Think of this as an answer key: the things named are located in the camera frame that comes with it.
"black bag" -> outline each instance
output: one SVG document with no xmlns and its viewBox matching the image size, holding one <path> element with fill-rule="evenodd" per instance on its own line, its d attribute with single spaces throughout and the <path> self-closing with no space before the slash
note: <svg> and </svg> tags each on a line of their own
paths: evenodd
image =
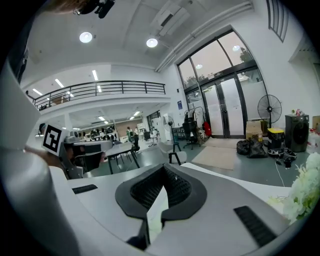
<svg viewBox="0 0 320 256">
<path fill-rule="evenodd" d="M 245 139 L 245 140 L 240 140 L 236 144 L 236 152 L 240 155 L 248 155 L 250 151 L 250 141 Z"/>
<path fill-rule="evenodd" d="M 250 151 L 247 158 L 267 158 L 268 155 L 264 150 L 264 143 L 259 141 L 258 135 L 254 135 L 250 141 Z"/>
</svg>

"office chair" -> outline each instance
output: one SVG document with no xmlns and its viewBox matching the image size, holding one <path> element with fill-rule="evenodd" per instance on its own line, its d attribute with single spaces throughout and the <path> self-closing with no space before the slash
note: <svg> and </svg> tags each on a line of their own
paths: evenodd
<svg viewBox="0 0 320 256">
<path fill-rule="evenodd" d="M 195 144 L 198 144 L 200 147 L 201 145 L 198 142 L 198 136 L 197 136 L 197 122 L 196 121 L 184 122 L 182 124 L 182 127 L 184 129 L 185 139 L 187 140 L 187 144 L 184 145 L 183 148 L 191 145 L 191 150 L 193 150 Z"/>
</svg>

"tree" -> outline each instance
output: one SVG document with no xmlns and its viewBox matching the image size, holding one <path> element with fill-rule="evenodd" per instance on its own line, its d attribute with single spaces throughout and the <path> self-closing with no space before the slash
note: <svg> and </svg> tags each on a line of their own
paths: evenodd
<svg viewBox="0 0 320 256">
<path fill-rule="evenodd" d="M 250 53 L 243 47 L 240 48 L 241 49 L 241 53 L 240 53 L 240 60 L 242 62 L 248 62 L 248 61 L 251 61 L 252 58 L 251 58 L 251 55 Z"/>
<path fill-rule="evenodd" d="M 197 83 L 197 79 L 194 76 L 189 76 L 184 82 L 184 86 L 187 88 Z"/>
</svg>

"recessed ceiling light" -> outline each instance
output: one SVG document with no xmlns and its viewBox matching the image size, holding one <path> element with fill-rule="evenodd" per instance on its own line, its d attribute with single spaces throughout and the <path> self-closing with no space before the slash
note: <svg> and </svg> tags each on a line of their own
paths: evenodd
<svg viewBox="0 0 320 256">
<path fill-rule="evenodd" d="M 64 85 L 59 81 L 59 79 L 55 79 L 54 81 L 56 81 L 56 83 L 57 83 L 58 85 L 60 85 L 61 88 L 64 87 Z"/>
<path fill-rule="evenodd" d="M 156 47 L 157 44 L 158 44 L 158 41 L 155 38 L 150 38 L 148 41 L 146 41 L 146 45 L 150 48 Z"/>
<path fill-rule="evenodd" d="M 234 47 L 232 47 L 232 51 L 236 52 L 240 49 L 239 45 L 235 45 Z"/>
<path fill-rule="evenodd" d="M 39 94 L 40 96 L 42 95 L 42 93 L 36 89 L 32 89 L 32 91 L 34 91 L 35 93 Z"/>
<path fill-rule="evenodd" d="M 92 70 L 92 74 L 93 74 L 94 80 L 98 81 L 97 72 L 95 70 Z"/>
<path fill-rule="evenodd" d="M 89 43 L 92 40 L 92 34 L 90 32 L 83 32 L 79 39 L 82 43 Z"/>
</svg>

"door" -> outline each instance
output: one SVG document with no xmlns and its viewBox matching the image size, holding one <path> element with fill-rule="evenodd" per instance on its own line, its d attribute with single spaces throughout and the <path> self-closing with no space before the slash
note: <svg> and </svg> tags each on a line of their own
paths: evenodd
<svg viewBox="0 0 320 256">
<path fill-rule="evenodd" d="M 216 138 L 243 138 L 246 108 L 234 75 L 217 79 L 202 89 L 211 133 Z"/>
</svg>

